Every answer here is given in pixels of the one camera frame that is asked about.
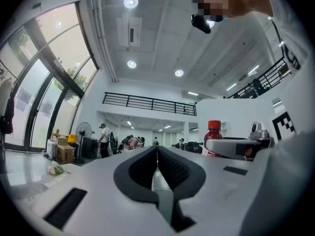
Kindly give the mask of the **person's white shirt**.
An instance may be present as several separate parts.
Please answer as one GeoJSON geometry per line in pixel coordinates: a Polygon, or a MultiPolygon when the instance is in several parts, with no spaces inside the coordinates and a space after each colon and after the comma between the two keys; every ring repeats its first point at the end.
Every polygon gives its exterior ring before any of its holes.
{"type": "Polygon", "coordinates": [[[273,21],[284,42],[284,59],[292,73],[280,94],[295,131],[315,132],[315,48],[306,30],[286,0],[270,0],[273,21]]]}

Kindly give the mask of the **black floor fan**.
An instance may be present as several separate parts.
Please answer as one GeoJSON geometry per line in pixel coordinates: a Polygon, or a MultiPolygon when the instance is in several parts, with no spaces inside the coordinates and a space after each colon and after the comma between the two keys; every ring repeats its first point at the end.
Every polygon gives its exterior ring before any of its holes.
{"type": "Polygon", "coordinates": [[[74,158],[74,163],[76,164],[83,164],[85,161],[81,159],[81,148],[82,148],[82,143],[83,139],[87,138],[90,139],[92,136],[92,128],[90,124],[87,122],[82,122],[77,126],[76,132],[75,132],[77,142],[79,144],[78,150],[77,150],[77,155],[74,158]]]}

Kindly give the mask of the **black window frame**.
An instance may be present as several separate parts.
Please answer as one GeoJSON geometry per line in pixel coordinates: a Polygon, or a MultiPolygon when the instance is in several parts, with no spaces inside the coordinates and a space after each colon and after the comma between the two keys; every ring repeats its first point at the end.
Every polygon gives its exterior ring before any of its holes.
{"type": "Polygon", "coordinates": [[[52,134],[68,135],[80,102],[98,71],[79,2],[53,8],[0,44],[0,84],[12,81],[8,150],[41,152],[52,134]]]}

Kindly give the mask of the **pink artificial flower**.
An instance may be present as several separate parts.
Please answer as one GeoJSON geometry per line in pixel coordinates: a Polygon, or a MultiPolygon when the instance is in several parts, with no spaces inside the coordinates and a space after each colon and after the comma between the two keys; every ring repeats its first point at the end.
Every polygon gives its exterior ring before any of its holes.
{"type": "Polygon", "coordinates": [[[69,172],[56,162],[52,162],[52,164],[47,168],[47,172],[51,175],[61,175],[64,173],[69,174],[69,172]]]}

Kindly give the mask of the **ceiling air conditioner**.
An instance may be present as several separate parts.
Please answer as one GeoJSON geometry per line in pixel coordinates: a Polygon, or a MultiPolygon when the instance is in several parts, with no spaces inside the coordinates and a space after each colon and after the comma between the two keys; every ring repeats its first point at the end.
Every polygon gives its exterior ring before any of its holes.
{"type": "Polygon", "coordinates": [[[118,43],[124,47],[139,47],[141,43],[142,18],[123,13],[116,18],[118,43]]]}

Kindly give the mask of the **red round object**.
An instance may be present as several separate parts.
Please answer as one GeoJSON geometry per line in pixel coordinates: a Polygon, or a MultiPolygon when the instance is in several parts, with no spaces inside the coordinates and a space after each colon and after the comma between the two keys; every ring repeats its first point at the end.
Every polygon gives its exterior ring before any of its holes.
{"type": "Polygon", "coordinates": [[[221,122],[219,120],[210,120],[208,121],[208,133],[204,137],[203,143],[203,155],[210,156],[210,157],[218,157],[221,158],[220,154],[214,153],[212,150],[206,148],[206,142],[208,140],[213,139],[223,139],[223,136],[220,133],[221,131],[221,122]]]}

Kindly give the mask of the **large brown cardboard box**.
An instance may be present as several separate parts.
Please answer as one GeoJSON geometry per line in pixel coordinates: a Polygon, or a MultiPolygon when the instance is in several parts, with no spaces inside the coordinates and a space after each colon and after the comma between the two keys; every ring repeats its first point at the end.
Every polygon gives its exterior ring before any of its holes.
{"type": "Polygon", "coordinates": [[[58,145],[57,159],[63,164],[73,163],[74,148],[71,146],[58,145]]]}

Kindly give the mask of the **black cabinet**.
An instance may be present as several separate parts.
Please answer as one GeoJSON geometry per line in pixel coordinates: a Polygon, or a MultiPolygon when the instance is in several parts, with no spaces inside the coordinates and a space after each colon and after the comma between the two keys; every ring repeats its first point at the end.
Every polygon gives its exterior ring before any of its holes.
{"type": "Polygon", "coordinates": [[[87,159],[96,159],[98,152],[97,139],[84,137],[81,143],[81,155],[87,159]]]}

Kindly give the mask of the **black hanging bag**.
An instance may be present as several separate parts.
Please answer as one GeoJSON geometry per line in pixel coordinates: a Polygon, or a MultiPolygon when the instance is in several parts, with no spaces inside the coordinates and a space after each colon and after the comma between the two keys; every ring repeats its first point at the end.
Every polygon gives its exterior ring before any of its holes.
{"type": "Polygon", "coordinates": [[[7,102],[5,114],[0,118],[0,132],[11,134],[13,132],[14,99],[10,97],[7,102]]]}

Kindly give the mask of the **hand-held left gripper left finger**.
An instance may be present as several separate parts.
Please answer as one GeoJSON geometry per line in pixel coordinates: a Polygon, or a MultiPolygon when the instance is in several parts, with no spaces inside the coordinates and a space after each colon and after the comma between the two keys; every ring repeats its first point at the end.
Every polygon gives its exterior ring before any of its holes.
{"type": "Polygon", "coordinates": [[[62,232],[70,236],[171,236],[173,229],[153,204],[133,201],[114,183],[119,164],[144,148],[88,163],[42,193],[32,211],[44,218],[72,189],[86,191],[62,232]]]}

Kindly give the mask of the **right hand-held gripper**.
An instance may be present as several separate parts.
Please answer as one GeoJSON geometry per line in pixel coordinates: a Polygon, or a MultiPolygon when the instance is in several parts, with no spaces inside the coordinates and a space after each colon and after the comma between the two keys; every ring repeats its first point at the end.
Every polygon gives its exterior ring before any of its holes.
{"type": "Polygon", "coordinates": [[[255,158],[265,148],[272,148],[280,141],[291,138],[296,133],[287,111],[280,111],[263,124],[253,123],[249,139],[206,139],[204,147],[211,153],[236,160],[255,158]]]}

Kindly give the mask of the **white ceiling pipes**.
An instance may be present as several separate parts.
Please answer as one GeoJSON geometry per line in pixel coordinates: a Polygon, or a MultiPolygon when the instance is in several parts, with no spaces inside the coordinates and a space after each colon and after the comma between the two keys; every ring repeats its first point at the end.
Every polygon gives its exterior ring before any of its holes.
{"type": "Polygon", "coordinates": [[[113,63],[109,54],[109,49],[106,41],[104,22],[103,22],[103,13],[101,0],[91,0],[93,20],[96,27],[97,41],[100,46],[101,56],[106,64],[107,72],[111,78],[111,81],[116,83],[118,78],[116,76],[113,63]]]}

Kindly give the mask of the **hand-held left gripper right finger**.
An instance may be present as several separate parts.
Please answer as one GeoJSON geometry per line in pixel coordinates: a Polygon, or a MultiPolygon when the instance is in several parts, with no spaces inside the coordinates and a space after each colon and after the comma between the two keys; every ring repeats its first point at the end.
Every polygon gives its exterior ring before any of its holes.
{"type": "Polygon", "coordinates": [[[158,167],[173,191],[172,223],[158,236],[240,236],[248,202],[239,191],[250,161],[158,147],[158,167]]]}

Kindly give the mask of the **white wheeled case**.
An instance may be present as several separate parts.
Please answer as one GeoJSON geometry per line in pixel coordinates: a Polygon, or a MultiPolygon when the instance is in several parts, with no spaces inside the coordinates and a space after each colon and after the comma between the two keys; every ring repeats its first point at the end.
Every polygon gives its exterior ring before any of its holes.
{"type": "Polygon", "coordinates": [[[50,139],[47,140],[46,153],[52,160],[56,158],[58,153],[58,144],[56,141],[52,141],[50,139]]]}

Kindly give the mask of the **black balcony railing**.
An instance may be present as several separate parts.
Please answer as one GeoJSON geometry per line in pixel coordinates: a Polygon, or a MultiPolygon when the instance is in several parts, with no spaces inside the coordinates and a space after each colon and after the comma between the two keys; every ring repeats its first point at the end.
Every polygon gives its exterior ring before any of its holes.
{"type": "Polygon", "coordinates": [[[197,116],[196,107],[193,104],[149,98],[144,96],[105,92],[102,103],[114,106],[197,116]]]}
{"type": "Polygon", "coordinates": [[[267,91],[279,85],[290,74],[291,72],[289,71],[284,58],[281,58],[259,77],[254,78],[252,82],[248,83],[247,86],[230,95],[228,99],[258,98],[267,91]]]}

